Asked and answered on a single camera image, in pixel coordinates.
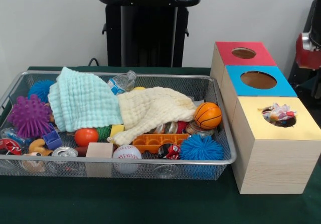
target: light blue towel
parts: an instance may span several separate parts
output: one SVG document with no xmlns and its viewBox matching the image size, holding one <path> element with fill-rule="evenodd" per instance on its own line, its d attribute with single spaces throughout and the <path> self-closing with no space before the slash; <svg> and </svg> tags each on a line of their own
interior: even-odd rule
<svg viewBox="0 0 321 224">
<path fill-rule="evenodd" d="M 64 67 L 48 95 L 60 131 L 122 124 L 118 98 L 98 76 Z"/>
</svg>

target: metal basket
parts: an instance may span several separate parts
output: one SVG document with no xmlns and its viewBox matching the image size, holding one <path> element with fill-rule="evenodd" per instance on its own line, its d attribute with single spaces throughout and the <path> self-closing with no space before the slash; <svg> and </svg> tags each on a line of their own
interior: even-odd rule
<svg viewBox="0 0 321 224">
<path fill-rule="evenodd" d="M 27 96 L 29 89 L 39 80 L 56 80 L 59 73 L 27 71 L 19 74 L 0 99 L 1 130 L 11 126 L 7 122 L 7 116 L 18 96 Z M 106 82 L 117 75 L 117 73 L 94 74 Z M 149 152 L 143 153 L 143 159 L 139 160 L 0 155 L 0 175 L 217 180 L 226 165 L 235 161 L 236 152 L 216 80 L 208 76 L 138 74 L 135 83 L 136 86 L 144 87 L 169 87 L 186 96 L 194 97 L 195 101 L 204 99 L 206 102 L 216 103 L 221 108 L 223 120 L 215 129 L 213 139 L 222 145 L 224 159 L 161 160 Z M 67 136 L 66 133 L 60 133 L 60 137 L 64 146 L 76 147 L 74 137 Z M 26 170 L 23 168 L 26 164 L 41 168 Z"/>
</svg>

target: green table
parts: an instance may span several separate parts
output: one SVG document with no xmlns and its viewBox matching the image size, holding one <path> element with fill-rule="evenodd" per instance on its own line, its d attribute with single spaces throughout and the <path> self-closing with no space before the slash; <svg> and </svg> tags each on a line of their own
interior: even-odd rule
<svg viewBox="0 0 321 224">
<path fill-rule="evenodd" d="M 208 68 L 131 69 L 158 74 L 210 72 Z M 320 165 L 303 195 L 240 195 L 230 166 L 217 181 L 1 176 L 0 187 L 1 223 L 321 223 Z"/>
</svg>

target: white towel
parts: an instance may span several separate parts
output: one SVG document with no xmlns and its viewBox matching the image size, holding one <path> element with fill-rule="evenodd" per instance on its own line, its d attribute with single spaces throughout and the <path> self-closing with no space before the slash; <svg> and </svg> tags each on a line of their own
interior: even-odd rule
<svg viewBox="0 0 321 224">
<path fill-rule="evenodd" d="M 161 124 L 193 119 L 195 105 L 184 94 L 170 88 L 154 87 L 131 91 L 118 96 L 125 131 L 112 141 L 118 145 L 130 144 L 137 136 Z"/>
</svg>

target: black cable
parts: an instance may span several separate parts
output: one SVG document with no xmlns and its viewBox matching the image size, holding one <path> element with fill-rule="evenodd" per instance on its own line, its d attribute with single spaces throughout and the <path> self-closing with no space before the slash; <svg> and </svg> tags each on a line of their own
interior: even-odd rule
<svg viewBox="0 0 321 224">
<path fill-rule="evenodd" d="M 96 64 L 97 64 L 97 66 L 99 66 L 98 60 L 97 60 L 96 58 L 94 58 L 94 57 L 89 61 L 88 66 L 91 66 L 91 63 L 92 63 L 93 61 L 95 61 Z"/>
</svg>

